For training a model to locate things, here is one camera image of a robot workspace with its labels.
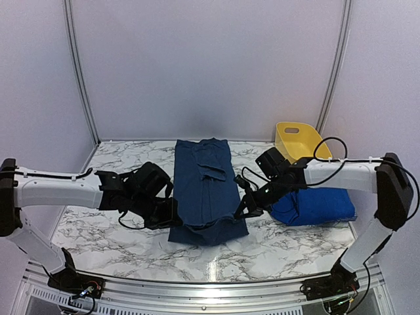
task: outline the basket handle hole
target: basket handle hole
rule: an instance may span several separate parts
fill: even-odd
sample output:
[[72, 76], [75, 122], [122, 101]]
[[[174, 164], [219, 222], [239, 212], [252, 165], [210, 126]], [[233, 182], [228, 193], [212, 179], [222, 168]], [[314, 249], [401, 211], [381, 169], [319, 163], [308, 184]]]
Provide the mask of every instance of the basket handle hole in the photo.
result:
[[299, 128], [286, 128], [284, 129], [285, 133], [299, 133]]

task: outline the metal frame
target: metal frame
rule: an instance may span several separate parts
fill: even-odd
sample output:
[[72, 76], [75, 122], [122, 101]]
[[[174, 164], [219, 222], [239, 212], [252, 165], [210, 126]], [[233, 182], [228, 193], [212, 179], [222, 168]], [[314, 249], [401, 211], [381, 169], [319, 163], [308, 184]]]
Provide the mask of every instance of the metal frame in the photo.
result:
[[331, 109], [331, 104], [333, 102], [334, 90], [337, 85], [337, 79], [341, 66], [343, 65], [343, 60], [345, 57], [348, 34], [350, 32], [350, 19], [352, 14], [352, 3], [353, 0], [345, 0], [343, 7], [343, 15], [341, 18], [341, 27], [339, 40], [337, 43], [337, 50], [335, 51], [333, 68], [331, 69], [331, 75], [329, 77], [329, 82], [327, 86], [327, 91], [325, 92], [324, 101], [322, 103], [321, 112], [316, 123], [316, 130], [319, 133], [322, 133], [324, 127], [327, 123], [328, 113]]
[[81, 69], [80, 56], [79, 50], [77, 48], [76, 32], [74, 27], [72, 0], [63, 0], [63, 6], [64, 17], [66, 19], [66, 30], [70, 46], [70, 53], [73, 61], [75, 80], [77, 82], [77, 88], [79, 89], [87, 126], [89, 128], [89, 132], [91, 134], [93, 143], [95, 144], [95, 146], [97, 146], [100, 143], [100, 139], [98, 136], [98, 131], [96, 129], [95, 120], [93, 118], [91, 103], [89, 102], [89, 96], [87, 94], [85, 79], [83, 78], [83, 72]]
[[[371, 287], [382, 286], [384, 279], [379, 266], [373, 264], [369, 266], [369, 270]], [[117, 310], [151, 315], [198, 312], [237, 315], [250, 312], [260, 315], [277, 312], [281, 314], [284, 310], [295, 310], [306, 304], [319, 303], [321, 300], [306, 301], [305, 296], [300, 292], [301, 282], [304, 279], [326, 274], [324, 272], [282, 280], [243, 283], [157, 282], [101, 275], [106, 280], [106, 285], [101, 300], [97, 301], [96, 314], [119, 314]], [[358, 271], [358, 278], [363, 291], [368, 282], [364, 268]], [[63, 298], [68, 296], [67, 293], [59, 293], [47, 287], [47, 281], [48, 277], [41, 265], [30, 261], [14, 302], [12, 314], [24, 314], [34, 288], [48, 291], [47, 295], [59, 294]]]

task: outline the vertical metal pole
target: vertical metal pole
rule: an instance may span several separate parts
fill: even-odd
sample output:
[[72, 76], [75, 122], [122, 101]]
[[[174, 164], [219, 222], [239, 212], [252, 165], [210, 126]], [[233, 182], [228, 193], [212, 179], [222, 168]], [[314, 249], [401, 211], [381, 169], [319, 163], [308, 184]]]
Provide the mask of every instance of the vertical metal pole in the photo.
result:
[[331, 104], [333, 102], [335, 86], [337, 84], [339, 72], [343, 64], [346, 44], [347, 44], [347, 39], [348, 39], [348, 32], [350, 29], [352, 2], [353, 2], [352, 0], [345, 0], [345, 3], [344, 3], [343, 16], [341, 18], [340, 34], [339, 34], [339, 40], [337, 43], [337, 50], [335, 51], [333, 69], [329, 77], [327, 91], [325, 92], [324, 102], [322, 103], [322, 108], [321, 108], [320, 115], [318, 117], [318, 122], [316, 123], [316, 130], [319, 133], [322, 133], [326, 125], [328, 113], [331, 108]]
[[95, 146], [98, 146], [100, 143], [100, 140], [98, 136], [98, 131], [96, 129], [95, 121], [93, 119], [91, 103], [89, 102], [89, 96], [87, 94], [85, 80], [83, 78], [83, 72], [81, 69], [79, 51], [77, 49], [72, 1], [63, 0], [63, 5], [64, 5], [64, 17], [66, 19], [67, 36], [68, 36], [69, 46], [70, 46], [70, 53], [73, 60], [75, 79], [76, 79], [77, 87], [79, 89], [81, 103], [82, 103], [83, 111], [85, 113], [89, 132], [91, 134], [91, 137]]

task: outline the blue cloth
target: blue cloth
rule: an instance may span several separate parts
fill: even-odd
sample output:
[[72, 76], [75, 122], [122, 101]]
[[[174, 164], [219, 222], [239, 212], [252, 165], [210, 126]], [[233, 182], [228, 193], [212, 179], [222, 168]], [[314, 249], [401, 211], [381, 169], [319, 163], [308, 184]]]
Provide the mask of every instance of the blue cloth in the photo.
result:
[[171, 228], [169, 241], [218, 245], [248, 235], [245, 220], [234, 220], [240, 204], [226, 140], [178, 140], [173, 196], [184, 226]]
[[271, 209], [272, 217], [289, 226], [356, 220], [347, 190], [338, 188], [292, 192], [272, 205]]

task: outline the black cable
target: black cable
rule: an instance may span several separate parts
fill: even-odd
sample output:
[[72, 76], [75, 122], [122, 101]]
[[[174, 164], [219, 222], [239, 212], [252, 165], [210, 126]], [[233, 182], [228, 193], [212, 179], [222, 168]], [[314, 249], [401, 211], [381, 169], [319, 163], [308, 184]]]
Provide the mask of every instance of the black cable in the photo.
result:
[[[320, 162], [338, 162], [338, 161], [340, 161], [339, 159], [331, 159], [331, 160], [328, 160], [328, 159], [320, 159], [320, 158], [316, 157], [316, 152], [318, 151], [319, 147], [325, 141], [327, 141], [327, 140], [337, 140], [337, 141], [339, 141], [343, 145], [343, 147], [344, 147], [344, 150], [345, 150], [345, 159], [347, 158], [348, 149], [347, 149], [346, 143], [342, 139], [340, 139], [340, 138], [338, 138], [336, 136], [329, 136], [329, 137], [321, 140], [321, 142], [318, 143], [318, 145], [316, 146], [316, 148], [314, 150], [314, 159], [316, 159], [317, 161], [320, 161]], [[387, 160], [383, 160], [383, 159], [376, 159], [376, 160], [369, 160], [369, 159], [346, 159], [346, 160], [344, 160], [342, 162], [341, 166], [333, 174], [331, 174], [330, 176], [328, 176], [326, 179], [321, 180], [320, 182], [316, 182], [314, 184], [307, 184], [307, 186], [308, 187], [317, 186], [317, 185], [321, 185], [321, 184], [327, 182], [328, 180], [332, 179], [339, 171], [341, 171], [341, 169], [344, 167], [344, 164], [347, 163], [347, 162], [349, 162], [349, 163], [367, 163], [367, 162], [370, 162], [370, 163], [384, 163], [384, 164], [388, 164], [388, 165], [392, 165], [392, 166], [398, 167], [403, 172], [405, 172], [405, 174], [407, 174], [412, 179], [412, 181], [414, 182], [414, 186], [415, 186], [416, 193], [417, 193], [417, 205], [415, 206], [414, 212], [407, 218], [406, 222], [409, 221], [409, 220], [411, 220], [416, 215], [416, 213], [418, 212], [418, 210], [420, 208], [420, 187], [419, 187], [419, 183], [415, 179], [414, 175], [412, 173], [410, 173], [406, 168], [402, 167], [401, 165], [399, 165], [397, 163], [391, 162], [391, 161], [387, 161]]]
[[316, 146], [316, 148], [314, 150], [314, 159], [319, 161], [319, 162], [325, 162], [325, 161], [338, 162], [338, 161], [340, 161], [339, 159], [326, 160], [326, 159], [320, 159], [320, 158], [316, 157], [316, 152], [318, 151], [320, 146], [328, 140], [336, 140], [336, 141], [339, 141], [343, 145], [343, 147], [344, 147], [344, 158], [346, 159], [347, 156], [348, 156], [347, 145], [346, 145], [346, 143], [344, 142], [343, 139], [340, 139], [336, 136], [328, 136], [327, 138], [322, 139], [320, 143], [318, 143], [318, 145]]
[[128, 211], [126, 211], [126, 212], [124, 212], [119, 218], [118, 218], [118, 222], [120, 223], [120, 225], [122, 225], [122, 226], [124, 226], [125, 228], [129, 228], [130, 230], [143, 230], [143, 229], [145, 229], [146, 227], [145, 226], [143, 226], [142, 228], [135, 228], [135, 227], [133, 227], [133, 226], [128, 226], [128, 225], [125, 225], [124, 223], [122, 223], [122, 221], [121, 221], [121, 219], [123, 218], [123, 217], [125, 217], [125, 215], [128, 213]]
[[366, 288], [366, 292], [365, 292], [365, 294], [363, 295], [363, 297], [360, 299], [359, 303], [357, 303], [357, 305], [356, 305], [354, 308], [352, 308], [351, 310], [349, 310], [349, 311], [347, 312], [347, 314], [353, 313], [353, 312], [354, 312], [354, 310], [356, 310], [356, 308], [358, 308], [358, 307], [359, 307], [359, 305], [361, 305], [361, 304], [362, 304], [363, 300], [366, 298], [366, 296], [367, 296], [367, 295], [368, 295], [368, 293], [369, 293], [369, 289], [370, 289], [370, 272], [369, 272], [369, 268], [368, 268], [368, 266], [366, 266], [366, 262], [364, 262], [364, 263], [363, 263], [363, 265], [365, 266], [365, 268], [366, 268], [366, 272], [367, 272], [367, 288]]
[[[75, 176], [75, 179], [82, 179], [84, 177], [89, 176], [93, 172], [93, 168], [90, 167], [87, 171], [83, 174]], [[29, 176], [29, 177], [41, 177], [44, 179], [69, 179], [72, 180], [72, 176], [64, 176], [64, 175], [52, 175], [52, 174], [42, 174], [42, 173], [24, 173], [20, 171], [0, 171], [0, 174], [15, 174], [15, 175], [22, 175], [22, 176]]]
[[92, 299], [92, 307], [91, 307], [90, 311], [88, 311], [87, 313], [82, 313], [82, 314], [80, 314], [79, 311], [69, 312], [68, 310], [65, 310], [65, 312], [67, 314], [73, 314], [73, 315], [91, 315], [95, 311], [96, 300], [95, 300], [95, 298], [92, 295], [86, 295], [86, 296], [87, 297], [90, 297]]
[[263, 181], [265, 181], [265, 182], [270, 182], [267, 178], [264, 178], [264, 177], [262, 177], [260, 174], [258, 174], [258, 173], [256, 173], [256, 172], [254, 172], [252, 169], [250, 169], [250, 168], [248, 168], [248, 167], [246, 167], [246, 166], [244, 166], [243, 168], [242, 168], [242, 171], [244, 170], [244, 169], [246, 169], [247, 171], [249, 171], [250, 173], [252, 173], [252, 174], [254, 174], [256, 177], [258, 177], [259, 179], [262, 179]]
[[48, 276], [48, 278], [50, 278], [52, 281], [54, 281], [56, 284], [60, 285], [60, 282], [55, 279], [53, 276], [51, 276], [51, 274], [47, 271], [47, 269], [45, 269], [44, 266], [42, 266], [42, 269], [45, 271], [46, 275]]
[[89, 297], [92, 299], [92, 308], [90, 311], [88, 311], [88, 313], [84, 313], [83, 315], [91, 315], [93, 313], [93, 311], [95, 310], [95, 306], [96, 306], [96, 301], [95, 298], [91, 295], [89, 295]]
[[243, 179], [245, 179], [248, 183], [250, 183], [250, 184], [254, 185], [254, 188], [255, 188], [256, 190], [260, 189], [260, 188], [259, 188], [259, 186], [258, 186], [255, 182], [253, 182], [252, 180], [250, 180], [249, 178], [247, 178], [247, 177], [244, 175], [244, 173], [243, 173], [243, 171], [244, 171], [244, 170], [245, 170], [245, 167], [242, 167], [242, 171], [241, 171], [241, 176], [242, 176], [242, 178], [243, 178]]

